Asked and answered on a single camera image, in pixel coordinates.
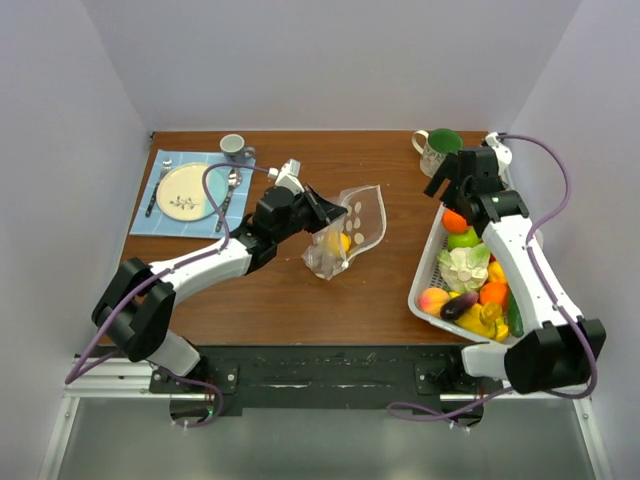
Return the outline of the yellow lemon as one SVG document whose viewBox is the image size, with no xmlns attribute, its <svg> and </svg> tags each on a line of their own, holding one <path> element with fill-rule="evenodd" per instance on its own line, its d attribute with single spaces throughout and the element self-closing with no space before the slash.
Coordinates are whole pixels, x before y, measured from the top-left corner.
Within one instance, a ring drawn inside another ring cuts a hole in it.
<svg viewBox="0 0 640 480">
<path fill-rule="evenodd" d="M 326 250 L 333 256 L 347 254 L 351 246 L 350 236 L 344 232 L 329 232 L 324 236 L 324 241 Z"/>
</svg>

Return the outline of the polka dot zip bag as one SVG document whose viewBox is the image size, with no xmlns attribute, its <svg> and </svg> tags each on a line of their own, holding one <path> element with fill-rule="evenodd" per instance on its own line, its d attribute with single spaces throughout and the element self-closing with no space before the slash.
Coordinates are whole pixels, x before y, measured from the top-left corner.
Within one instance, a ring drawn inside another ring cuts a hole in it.
<svg viewBox="0 0 640 480">
<path fill-rule="evenodd" d="M 347 214 L 312 236 L 311 245 L 302 255 L 304 264 L 320 279 L 331 280 L 348 269 L 358 255 L 382 242 L 387 230 L 387 216 L 380 185 L 343 190 L 332 202 L 347 209 Z M 325 248 L 329 232 L 350 236 L 347 254 L 333 256 Z"/>
</svg>

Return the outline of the orange fruit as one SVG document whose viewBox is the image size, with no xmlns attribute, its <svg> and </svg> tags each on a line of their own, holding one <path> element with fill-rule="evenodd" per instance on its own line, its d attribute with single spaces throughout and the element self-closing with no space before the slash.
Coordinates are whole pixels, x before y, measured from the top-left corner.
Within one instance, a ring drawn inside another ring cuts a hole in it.
<svg viewBox="0 0 640 480">
<path fill-rule="evenodd" d="M 442 225 L 449 234 L 464 234 L 470 226 L 467 221 L 458 213 L 446 209 L 442 215 Z"/>
</svg>

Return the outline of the purple eggplant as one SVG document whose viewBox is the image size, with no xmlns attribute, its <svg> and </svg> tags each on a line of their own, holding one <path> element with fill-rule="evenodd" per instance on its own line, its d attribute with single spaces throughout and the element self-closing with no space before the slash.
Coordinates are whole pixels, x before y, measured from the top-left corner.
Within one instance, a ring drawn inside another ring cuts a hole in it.
<svg viewBox="0 0 640 480">
<path fill-rule="evenodd" d="M 440 318 L 445 321 L 456 321 L 476 305 L 478 299 L 479 294 L 475 291 L 457 295 L 441 307 Z"/>
</svg>

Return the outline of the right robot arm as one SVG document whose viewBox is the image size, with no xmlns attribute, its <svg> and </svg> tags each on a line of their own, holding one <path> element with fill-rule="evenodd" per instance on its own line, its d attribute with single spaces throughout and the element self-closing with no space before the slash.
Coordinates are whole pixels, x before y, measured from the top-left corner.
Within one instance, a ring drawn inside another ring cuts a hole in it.
<svg viewBox="0 0 640 480">
<path fill-rule="evenodd" d="M 501 265 L 522 318 L 523 335 L 463 348 L 445 369 L 448 386 L 469 392 L 481 377 L 506 380 L 520 394 L 597 382 L 596 359 L 606 332 L 587 319 L 559 284 L 534 237 L 520 194 L 501 178 L 497 151 L 472 147 L 446 156 L 425 189 L 463 216 Z"/>
</svg>

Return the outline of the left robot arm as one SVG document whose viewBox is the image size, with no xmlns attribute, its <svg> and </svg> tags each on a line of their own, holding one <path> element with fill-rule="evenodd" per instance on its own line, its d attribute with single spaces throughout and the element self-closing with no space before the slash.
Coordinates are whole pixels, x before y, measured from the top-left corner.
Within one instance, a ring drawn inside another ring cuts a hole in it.
<svg viewBox="0 0 640 480">
<path fill-rule="evenodd" d="M 262 268 L 276 256 L 281 242 L 301 231 L 315 234 L 346 212 L 309 186 L 298 194 L 271 187 L 255 211 L 211 247 L 155 265 L 138 258 L 122 263 L 92 321 L 130 361 L 154 364 L 183 391 L 196 392 L 206 383 L 208 362 L 189 341 L 170 331 L 174 308 L 204 289 Z"/>
</svg>

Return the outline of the green interior floral mug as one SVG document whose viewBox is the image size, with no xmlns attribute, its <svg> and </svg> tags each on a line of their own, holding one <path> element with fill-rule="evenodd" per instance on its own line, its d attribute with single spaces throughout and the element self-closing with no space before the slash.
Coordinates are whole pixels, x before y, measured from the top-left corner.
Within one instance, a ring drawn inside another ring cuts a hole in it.
<svg viewBox="0 0 640 480">
<path fill-rule="evenodd" d="M 448 128 L 417 130 L 412 134 L 411 143 L 420 154 L 420 169 L 427 177 L 436 173 L 449 153 L 456 153 L 464 146 L 463 138 Z"/>
</svg>

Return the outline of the green apple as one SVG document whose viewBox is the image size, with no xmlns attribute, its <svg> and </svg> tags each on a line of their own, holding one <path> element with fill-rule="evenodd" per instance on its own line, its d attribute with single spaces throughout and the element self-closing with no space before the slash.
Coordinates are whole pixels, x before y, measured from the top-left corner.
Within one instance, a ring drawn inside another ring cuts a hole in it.
<svg viewBox="0 0 640 480">
<path fill-rule="evenodd" d="M 452 251 L 457 248 L 473 248 L 479 245 L 482 240 L 475 230 L 470 227 L 463 233 L 449 233 L 447 237 L 447 249 Z"/>
</svg>

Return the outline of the cabbage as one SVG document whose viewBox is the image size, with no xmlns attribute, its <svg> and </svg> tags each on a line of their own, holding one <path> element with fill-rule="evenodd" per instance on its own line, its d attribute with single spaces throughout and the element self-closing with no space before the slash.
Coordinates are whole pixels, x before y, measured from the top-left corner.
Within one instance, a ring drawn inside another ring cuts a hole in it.
<svg viewBox="0 0 640 480">
<path fill-rule="evenodd" d="M 478 292 L 488 280 L 490 250 L 484 243 L 474 247 L 443 249 L 437 256 L 440 275 L 450 291 Z"/>
</svg>

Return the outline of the white plastic basket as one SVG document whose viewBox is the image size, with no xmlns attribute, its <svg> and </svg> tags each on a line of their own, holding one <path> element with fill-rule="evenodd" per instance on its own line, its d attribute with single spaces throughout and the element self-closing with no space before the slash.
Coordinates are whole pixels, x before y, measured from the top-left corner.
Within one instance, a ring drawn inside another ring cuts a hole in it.
<svg viewBox="0 0 640 480">
<path fill-rule="evenodd" d="M 408 294 L 408 307 L 420 320 L 427 322 L 428 324 L 436 327 L 444 332 L 456 335 L 461 339 L 474 343 L 491 343 L 495 344 L 494 340 L 477 335 L 469 330 L 457 326 L 455 323 L 441 320 L 435 316 L 427 314 L 422 311 L 419 299 L 424 290 L 430 287 L 438 287 L 447 289 L 447 285 L 444 279 L 441 277 L 437 256 L 442 249 L 447 246 L 448 232 L 442 225 L 442 217 L 445 212 L 445 207 L 440 205 L 435 219 L 433 220 L 431 231 L 426 240 L 426 244 L 422 251 L 420 260 L 417 264 L 416 272 L 411 284 L 411 288 Z"/>
</svg>

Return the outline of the small grey cup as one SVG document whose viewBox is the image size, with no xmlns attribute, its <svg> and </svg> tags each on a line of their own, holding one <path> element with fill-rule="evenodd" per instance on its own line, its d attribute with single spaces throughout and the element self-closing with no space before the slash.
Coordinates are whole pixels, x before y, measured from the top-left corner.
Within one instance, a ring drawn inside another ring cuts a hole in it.
<svg viewBox="0 0 640 480">
<path fill-rule="evenodd" d="M 247 165 L 255 158 L 255 148 L 248 146 L 243 136 L 227 134 L 220 139 L 220 151 L 232 163 Z"/>
</svg>

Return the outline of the small orange tangerine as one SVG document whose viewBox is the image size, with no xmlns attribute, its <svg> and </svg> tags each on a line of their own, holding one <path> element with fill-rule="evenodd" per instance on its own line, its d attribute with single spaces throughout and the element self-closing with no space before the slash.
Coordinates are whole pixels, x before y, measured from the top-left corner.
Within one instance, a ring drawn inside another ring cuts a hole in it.
<svg viewBox="0 0 640 480">
<path fill-rule="evenodd" d="M 487 282 L 479 291 L 479 301 L 482 305 L 496 303 L 503 310 L 507 310 L 508 297 L 509 287 L 502 282 Z"/>
</svg>

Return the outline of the peach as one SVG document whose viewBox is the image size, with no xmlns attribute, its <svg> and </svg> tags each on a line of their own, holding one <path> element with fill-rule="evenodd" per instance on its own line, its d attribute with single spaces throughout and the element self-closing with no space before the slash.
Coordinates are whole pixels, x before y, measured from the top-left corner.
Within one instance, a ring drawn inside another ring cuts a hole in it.
<svg viewBox="0 0 640 480">
<path fill-rule="evenodd" d="M 438 287 L 425 289 L 418 298 L 420 310 L 428 315 L 439 317 L 442 307 L 450 300 L 449 293 Z"/>
</svg>

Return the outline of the cream and blue plate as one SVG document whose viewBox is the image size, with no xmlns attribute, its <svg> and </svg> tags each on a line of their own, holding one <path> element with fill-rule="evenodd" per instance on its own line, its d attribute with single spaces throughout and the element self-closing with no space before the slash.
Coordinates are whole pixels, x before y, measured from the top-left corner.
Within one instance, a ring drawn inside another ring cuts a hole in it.
<svg viewBox="0 0 640 480">
<path fill-rule="evenodd" d="M 188 163 L 172 169 L 160 182 L 156 204 L 166 216 L 195 222 L 215 213 L 202 184 L 206 163 Z"/>
</svg>

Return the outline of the yellow banana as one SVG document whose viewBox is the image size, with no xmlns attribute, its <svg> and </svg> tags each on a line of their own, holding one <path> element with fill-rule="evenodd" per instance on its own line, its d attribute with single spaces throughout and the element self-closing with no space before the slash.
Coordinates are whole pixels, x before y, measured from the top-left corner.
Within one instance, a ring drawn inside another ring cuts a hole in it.
<svg viewBox="0 0 640 480">
<path fill-rule="evenodd" d="M 475 304 L 454 323 L 467 331 L 497 342 L 503 342 L 510 335 L 503 309 L 494 302 L 486 305 Z"/>
</svg>

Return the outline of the green cucumber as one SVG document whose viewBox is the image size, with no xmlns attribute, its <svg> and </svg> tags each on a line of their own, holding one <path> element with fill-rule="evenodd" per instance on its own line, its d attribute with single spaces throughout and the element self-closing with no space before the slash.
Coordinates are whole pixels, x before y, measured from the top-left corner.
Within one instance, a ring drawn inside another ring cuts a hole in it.
<svg viewBox="0 0 640 480">
<path fill-rule="evenodd" d="M 516 338 L 522 337 L 524 335 L 523 320 L 512 292 L 508 295 L 506 318 L 510 333 Z"/>
</svg>

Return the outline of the blue placemat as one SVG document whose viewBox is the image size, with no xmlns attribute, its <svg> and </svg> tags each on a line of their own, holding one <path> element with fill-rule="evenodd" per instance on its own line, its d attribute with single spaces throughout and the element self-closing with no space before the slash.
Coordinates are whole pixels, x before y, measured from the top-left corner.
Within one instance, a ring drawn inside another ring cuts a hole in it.
<svg viewBox="0 0 640 480">
<path fill-rule="evenodd" d="M 184 237 L 184 238 L 204 238 L 219 239 L 224 235 L 223 230 L 215 232 L 218 215 L 216 212 L 202 220 L 195 222 L 181 222 L 169 218 L 161 212 L 155 204 L 151 216 L 145 217 L 145 210 L 149 203 L 155 183 L 159 177 L 162 161 L 170 157 L 172 159 L 172 169 L 188 163 L 221 163 L 225 160 L 223 154 L 219 152 L 180 152 L 158 150 L 153 161 L 150 179 L 147 181 L 135 218 L 133 220 L 130 233 L 142 236 L 162 236 L 162 237 Z"/>
</svg>

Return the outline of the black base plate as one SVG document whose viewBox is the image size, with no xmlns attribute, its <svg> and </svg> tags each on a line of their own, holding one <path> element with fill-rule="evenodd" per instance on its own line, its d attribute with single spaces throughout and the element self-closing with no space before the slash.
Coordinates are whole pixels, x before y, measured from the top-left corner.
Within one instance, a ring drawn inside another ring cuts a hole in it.
<svg viewBox="0 0 640 480">
<path fill-rule="evenodd" d="M 205 346 L 197 379 L 218 387 L 224 414 L 246 409 L 437 410 L 444 395 L 476 398 L 499 381 L 468 376 L 458 345 Z"/>
</svg>

